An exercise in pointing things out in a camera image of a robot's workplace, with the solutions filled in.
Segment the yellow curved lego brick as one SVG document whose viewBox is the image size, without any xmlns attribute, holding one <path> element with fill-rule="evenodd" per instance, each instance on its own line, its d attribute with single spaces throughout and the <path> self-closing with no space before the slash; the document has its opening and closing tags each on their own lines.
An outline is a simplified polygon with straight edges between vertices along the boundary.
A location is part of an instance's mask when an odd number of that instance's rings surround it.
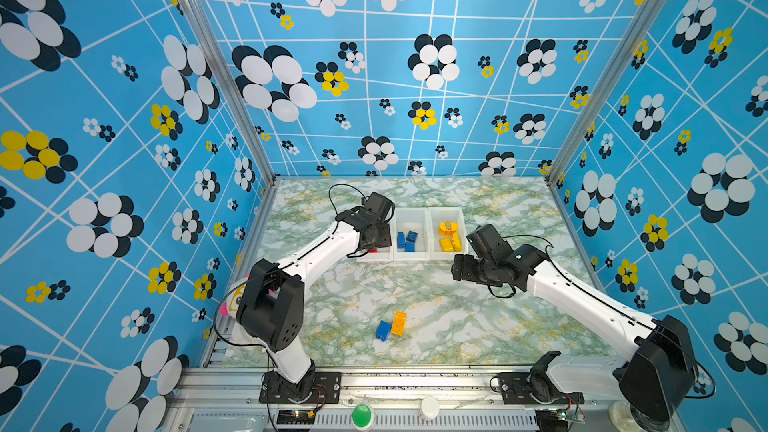
<svg viewBox="0 0 768 432">
<path fill-rule="evenodd" d="M 439 241 L 439 243 L 440 243 L 440 246 L 441 246 L 441 249 L 442 249 L 443 252 L 453 252 L 454 251 L 454 246 L 453 246 L 453 242 L 452 242 L 451 239 L 443 238 L 443 239 L 441 239 Z"/>
</svg>

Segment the yellow round lego piece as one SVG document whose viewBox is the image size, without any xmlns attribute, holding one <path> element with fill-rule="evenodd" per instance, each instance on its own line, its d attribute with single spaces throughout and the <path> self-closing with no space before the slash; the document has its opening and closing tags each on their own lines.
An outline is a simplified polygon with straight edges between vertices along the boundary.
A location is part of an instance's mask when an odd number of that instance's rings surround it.
<svg viewBox="0 0 768 432">
<path fill-rule="evenodd" d="M 451 237 L 454 233 L 459 231 L 458 224 L 453 221 L 443 221 L 438 224 L 438 232 L 440 236 Z"/>
</svg>

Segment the yellow long lego brick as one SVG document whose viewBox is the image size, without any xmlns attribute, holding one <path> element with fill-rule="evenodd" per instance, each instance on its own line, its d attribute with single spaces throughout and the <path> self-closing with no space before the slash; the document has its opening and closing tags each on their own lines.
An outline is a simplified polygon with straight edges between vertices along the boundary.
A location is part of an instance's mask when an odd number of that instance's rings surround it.
<svg viewBox="0 0 768 432">
<path fill-rule="evenodd" d="M 392 322 L 391 333 L 396 336 L 402 336 L 405 331 L 407 321 L 407 314 L 405 312 L 396 311 Z"/>
</svg>

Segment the blue lego brick bottom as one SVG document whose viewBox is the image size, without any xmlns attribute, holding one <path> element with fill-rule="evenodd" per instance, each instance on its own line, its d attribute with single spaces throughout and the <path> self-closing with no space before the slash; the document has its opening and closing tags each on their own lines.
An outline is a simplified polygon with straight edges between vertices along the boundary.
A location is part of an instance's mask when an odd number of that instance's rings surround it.
<svg viewBox="0 0 768 432">
<path fill-rule="evenodd" d="M 375 338 L 382 342 L 386 342 L 391 334 L 392 324 L 386 321 L 380 321 L 376 331 Z"/>
</svg>

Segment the orange long lego brick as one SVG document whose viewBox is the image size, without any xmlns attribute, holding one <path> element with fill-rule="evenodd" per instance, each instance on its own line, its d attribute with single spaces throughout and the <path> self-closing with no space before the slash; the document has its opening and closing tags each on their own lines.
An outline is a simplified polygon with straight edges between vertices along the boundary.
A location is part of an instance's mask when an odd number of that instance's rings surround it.
<svg viewBox="0 0 768 432">
<path fill-rule="evenodd" d="M 453 250 L 455 252 L 461 252 L 463 250 L 462 241 L 459 233 L 454 233 L 451 237 Z"/>
</svg>

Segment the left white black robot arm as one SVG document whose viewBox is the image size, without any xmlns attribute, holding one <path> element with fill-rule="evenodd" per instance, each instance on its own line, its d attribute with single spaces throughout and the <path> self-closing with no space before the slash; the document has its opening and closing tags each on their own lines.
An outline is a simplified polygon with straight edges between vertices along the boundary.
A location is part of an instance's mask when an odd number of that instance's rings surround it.
<svg viewBox="0 0 768 432">
<path fill-rule="evenodd" d="M 299 338 L 306 292 L 337 262 L 391 246 L 394 212 L 390 199 L 372 192 L 336 213 L 329 227 L 297 252 L 276 262 L 258 260 L 234 287 L 226 301 L 234 319 L 230 341 L 266 352 L 273 363 L 270 390 L 291 400 L 311 395 L 316 367 Z"/>
</svg>

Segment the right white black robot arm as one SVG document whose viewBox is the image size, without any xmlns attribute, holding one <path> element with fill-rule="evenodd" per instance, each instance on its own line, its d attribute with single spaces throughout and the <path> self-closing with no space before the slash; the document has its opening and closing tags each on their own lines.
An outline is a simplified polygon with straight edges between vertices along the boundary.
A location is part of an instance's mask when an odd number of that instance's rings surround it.
<svg viewBox="0 0 768 432">
<path fill-rule="evenodd" d="M 563 397 L 621 399 L 645 431 L 666 430 L 704 367 L 696 358 L 688 328 L 678 319 L 634 312 L 561 268 L 529 244 L 512 247 L 491 225 L 467 237 L 473 251 L 455 255 L 456 281 L 513 294 L 528 293 L 556 306 L 599 336 L 614 351 L 598 360 L 545 353 L 530 369 L 532 399 L 549 405 Z"/>
</svg>

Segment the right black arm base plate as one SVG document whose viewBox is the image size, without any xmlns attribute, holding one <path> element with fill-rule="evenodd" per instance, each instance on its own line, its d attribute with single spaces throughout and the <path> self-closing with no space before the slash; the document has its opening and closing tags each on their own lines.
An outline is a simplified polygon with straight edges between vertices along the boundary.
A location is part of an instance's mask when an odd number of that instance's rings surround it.
<svg viewBox="0 0 768 432">
<path fill-rule="evenodd" d="M 505 405 L 575 407 L 584 403 L 581 392 L 562 392 L 544 375 L 502 372 L 490 379 L 489 386 L 501 395 Z"/>
</svg>

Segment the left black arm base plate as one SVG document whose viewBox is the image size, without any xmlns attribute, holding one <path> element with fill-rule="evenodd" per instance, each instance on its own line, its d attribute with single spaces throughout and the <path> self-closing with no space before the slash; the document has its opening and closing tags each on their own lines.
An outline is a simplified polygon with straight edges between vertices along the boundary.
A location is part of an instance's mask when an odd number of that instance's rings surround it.
<svg viewBox="0 0 768 432">
<path fill-rule="evenodd" d="M 288 382 L 275 371 L 263 376 L 259 395 L 261 404 L 338 404 L 342 374 L 339 372 L 309 372 L 297 384 Z"/>
</svg>

